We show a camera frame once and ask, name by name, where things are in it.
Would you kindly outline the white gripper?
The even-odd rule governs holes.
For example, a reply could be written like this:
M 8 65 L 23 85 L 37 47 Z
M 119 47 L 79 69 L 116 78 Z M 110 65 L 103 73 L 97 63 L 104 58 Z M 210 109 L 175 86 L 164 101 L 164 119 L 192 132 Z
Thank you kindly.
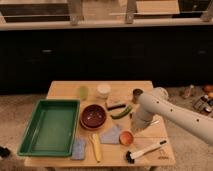
M 146 129 L 150 125 L 149 121 L 144 121 L 140 119 L 132 120 L 131 121 L 131 131 L 133 134 L 141 132 L 142 130 Z

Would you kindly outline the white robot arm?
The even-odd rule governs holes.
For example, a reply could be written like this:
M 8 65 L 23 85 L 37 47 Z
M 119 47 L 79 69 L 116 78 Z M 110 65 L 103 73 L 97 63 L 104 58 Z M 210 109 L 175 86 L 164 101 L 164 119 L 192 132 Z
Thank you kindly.
M 170 103 L 166 89 L 157 87 L 143 92 L 137 102 L 139 107 L 132 115 L 133 132 L 146 129 L 158 114 L 213 146 L 213 118 Z

